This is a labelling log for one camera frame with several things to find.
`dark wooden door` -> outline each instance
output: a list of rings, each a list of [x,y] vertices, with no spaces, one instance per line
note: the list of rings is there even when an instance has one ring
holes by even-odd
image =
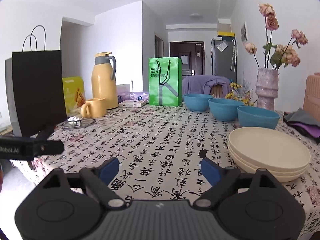
[[[170,57],[182,57],[182,78],[204,74],[204,42],[170,42]]]

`stacked plates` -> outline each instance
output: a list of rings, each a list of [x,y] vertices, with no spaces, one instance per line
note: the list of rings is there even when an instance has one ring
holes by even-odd
[[[280,182],[302,175],[310,162],[308,148],[285,133],[260,127],[243,127],[229,135],[228,148],[235,163],[249,173],[268,169]]]

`flower vase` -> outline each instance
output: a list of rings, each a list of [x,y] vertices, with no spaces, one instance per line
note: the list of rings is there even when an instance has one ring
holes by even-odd
[[[256,94],[258,96],[257,107],[274,111],[275,98],[278,98],[279,73],[277,70],[259,68]]]

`purple cloth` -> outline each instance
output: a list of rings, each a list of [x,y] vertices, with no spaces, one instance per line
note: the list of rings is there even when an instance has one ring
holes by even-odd
[[[312,135],[314,138],[320,137],[320,128],[314,125],[307,125],[303,123],[293,122],[290,123],[290,125],[296,125],[299,127],[302,127],[304,130],[306,130],[310,135]]]
[[[220,76],[195,75],[187,76],[182,80],[182,94],[204,94],[209,95],[211,88],[215,85],[222,86],[223,97],[230,93],[230,80]]]

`table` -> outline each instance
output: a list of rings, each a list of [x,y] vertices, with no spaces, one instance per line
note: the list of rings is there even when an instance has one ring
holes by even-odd
[[[13,161],[13,164],[37,184],[54,168],[78,172],[117,157],[120,170],[109,187],[127,202],[189,199],[192,203],[210,188],[200,171],[199,151],[206,149],[207,157],[222,167],[236,166],[227,144],[229,133],[238,127],[234,122],[215,120],[209,111],[191,112],[184,104],[118,108],[108,111],[90,127],[58,128],[50,139],[64,143],[63,155],[36,158],[35,171],[27,162]],[[306,212],[301,239],[308,239],[320,230],[320,146],[282,120],[276,129],[300,140],[312,154],[307,171],[284,183]]]

